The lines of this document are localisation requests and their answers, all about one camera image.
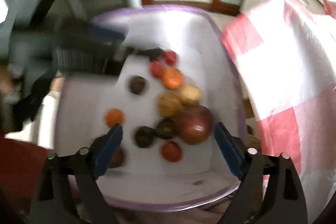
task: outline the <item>red tomato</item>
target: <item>red tomato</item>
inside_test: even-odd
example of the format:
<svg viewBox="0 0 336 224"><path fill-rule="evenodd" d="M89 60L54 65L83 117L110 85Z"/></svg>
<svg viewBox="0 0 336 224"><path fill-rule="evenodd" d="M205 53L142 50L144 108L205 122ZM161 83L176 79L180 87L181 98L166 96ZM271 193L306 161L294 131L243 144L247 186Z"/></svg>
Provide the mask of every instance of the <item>red tomato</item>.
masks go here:
<svg viewBox="0 0 336 224"><path fill-rule="evenodd" d="M167 141L161 146L161 154L169 162L178 162L182 159L182 149L173 141Z"/></svg>
<svg viewBox="0 0 336 224"><path fill-rule="evenodd" d="M115 168L122 166L125 160L125 152L124 150L119 146L112 156L112 159L110 161L109 168Z"/></svg>
<svg viewBox="0 0 336 224"><path fill-rule="evenodd" d="M163 55L163 59L167 63L167 65L175 65L177 62L177 54L174 51L165 51Z"/></svg>
<svg viewBox="0 0 336 224"><path fill-rule="evenodd" d="M149 71L154 78L161 78L164 68L165 66L162 62L154 60L149 66Z"/></svg>

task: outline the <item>large red tomato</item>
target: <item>large red tomato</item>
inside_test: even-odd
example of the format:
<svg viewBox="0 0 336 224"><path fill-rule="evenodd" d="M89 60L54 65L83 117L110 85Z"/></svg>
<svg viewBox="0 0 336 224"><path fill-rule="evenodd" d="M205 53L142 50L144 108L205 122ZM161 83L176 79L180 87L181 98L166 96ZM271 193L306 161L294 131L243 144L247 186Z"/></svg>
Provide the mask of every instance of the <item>large red tomato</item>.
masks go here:
<svg viewBox="0 0 336 224"><path fill-rule="evenodd" d="M161 154L169 162L178 162L182 159L182 149L173 141L167 141L161 146Z"/></svg>
<svg viewBox="0 0 336 224"><path fill-rule="evenodd" d="M204 142L211 133L211 111L205 106L194 106L174 118L175 130L181 140L189 145Z"/></svg>
<svg viewBox="0 0 336 224"><path fill-rule="evenodd" d="M154 60L153 62L151 62L150 66L149 66L149 71L150 74L154 77L154 78L161 78L161 76L163 75L165 69L165 65L157 60Z"/></svg>

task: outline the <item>white plate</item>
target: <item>white plate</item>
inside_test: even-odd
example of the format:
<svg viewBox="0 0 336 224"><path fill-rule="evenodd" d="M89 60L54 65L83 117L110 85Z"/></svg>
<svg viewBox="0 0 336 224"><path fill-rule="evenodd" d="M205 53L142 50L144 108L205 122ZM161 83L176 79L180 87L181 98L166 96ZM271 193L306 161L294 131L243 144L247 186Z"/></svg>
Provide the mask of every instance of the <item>white plate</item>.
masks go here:
<svg viewBox="0 0 336 224"><path fill-rule="evenodd" d="M124 44L169 48L179 55L177 67L203 93L202 105L233 136L238 136L241 101L236 92L236 75L209 19L195 11L151 11L114 16L101 23L127 26ZM125 113L125 165L108 172L97 184L108 203L146 211L178 211L205 204L234 191L238 180L211 135L194 146L174 138L183 149L183 159L169 163L160 155L164 140L156 139L151 148L138 148L133 141L136 127L153 127L160 119L156 99L165 89L148 72L146 58L129 57L118 79L106 76L73 76L65 82L55 129L55 150L70 155L107 133L105 112L119 108ZM147 79L141 95L128 91L132 75Z"/></svg>

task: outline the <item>screw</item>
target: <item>screw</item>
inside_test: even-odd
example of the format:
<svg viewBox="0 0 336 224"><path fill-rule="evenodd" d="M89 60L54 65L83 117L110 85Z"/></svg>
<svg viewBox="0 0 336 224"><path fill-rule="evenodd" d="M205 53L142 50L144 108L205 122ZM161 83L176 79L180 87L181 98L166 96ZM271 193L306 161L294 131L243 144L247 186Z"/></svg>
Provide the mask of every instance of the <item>screw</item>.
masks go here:
<svg viewBox="0 0 336 224"><path fill-rule="evenodd" d="M255 148L253 148L253 147L250 147L250 148L247 150L247 152L249 152L249 153L252 154L252 155L255 155L256 153L258 153L258 151L257 151Z"/></svg>
<svg viewBox="0 0 336 224"><path fill-rule="evenodd" d="M87 147L82 147L80 150L79 150L79 153L81 155L85 155L89 152L89 149Z"/></svg>
<svg viewBox="0 0 336 224"><path fill-rule="evenodd" d="M53 158L55 158L55 153L50 153L50 154L48 154L48 156L47 156L47 158L49 159L49 160L52 160Z"/></svg>
<svg viewBox="0 0 336 224"><path fill-rule="evenodd" d="M282 153L281 154L283 158L285 158L286 160L288 160L290 158L290 156L286 153Z"/></svg>

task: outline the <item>tomato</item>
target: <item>tomato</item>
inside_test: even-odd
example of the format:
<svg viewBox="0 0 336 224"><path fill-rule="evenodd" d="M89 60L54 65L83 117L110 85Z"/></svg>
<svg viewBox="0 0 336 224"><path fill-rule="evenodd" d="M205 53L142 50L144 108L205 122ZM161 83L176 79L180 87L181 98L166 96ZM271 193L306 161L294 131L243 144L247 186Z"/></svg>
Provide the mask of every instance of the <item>tomato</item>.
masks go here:
<svg viewBox="0 0 336 224"><path fill-rule="evenodd" d="M124 150L119 146L112 156L109 168L115 168L122 166L125 161L125 152Z"/></svg>
<svg viewBox="0 0 336 224"><path fill-rule="evenodd" d="M151 62L150 66L149 66L149 71L150 74L154 77L154 78L161 78L163 72L165 69L165 65L157 60L154 60L153 62Z"/></svg>
<svg viewBox="0 0 336 224"><path fill-rule="evenodd" d="M167 141L161 146L161 154L169 162L178 162L182 159L182 149L173 141Z"/></svg>
<svg viewBox="0 0 336 224"><path fill-rule="evenodd" d="M124 113L120 109L112 108L106 112L105 123L108 127L113 127L115 123L123 124Z"/></svg>
<svg viewBox="0 0 336 224"><path fill-rule="evenodd" d="M183 84L184 76L181 74L179 69L166 67L161 80L166 88L175 90Z"/></svg>
<svg viewBox="0 0 336 224"><path fill-rule="evenodd" d="M176 135L174 121L170 118L164 118L155 127L155 135L164 140L169 140Z"/></svg>
<svg viewBox="0 0 336 224"><path fill-rule="evenodd" d="M195 145L204 142L211 132L212 114L205 106L189 107L174 118L175 130L185 143Z"/></svg>
<svg viewBox="0 0 336 224"><path fill-rule="evenodd" d="M157 100L157 111L163 117L177 115L182 107L180 98L171 91L164 92Z"/></svg>
<svg viewBox="0 0 336 224"><path fill-rule="evenodd" d="M175 65L177 62L177 54L174 51L165 51L163 54L163 59L167 65Z"/></svg>
<svg viewBox="0 0 336 224"><path fill-rule="evenodd" d="M155 130L146 126L138 127L134 135L135 143L140 148L150 147L154 141L154 137Z"/></svg>
<svg viewBox="0 0 336 224"><path fill-rule="evenodd" d="M129 81L129 90L135 95L140 95L146 88L146 79L141 76L133 76Z"/></svg>

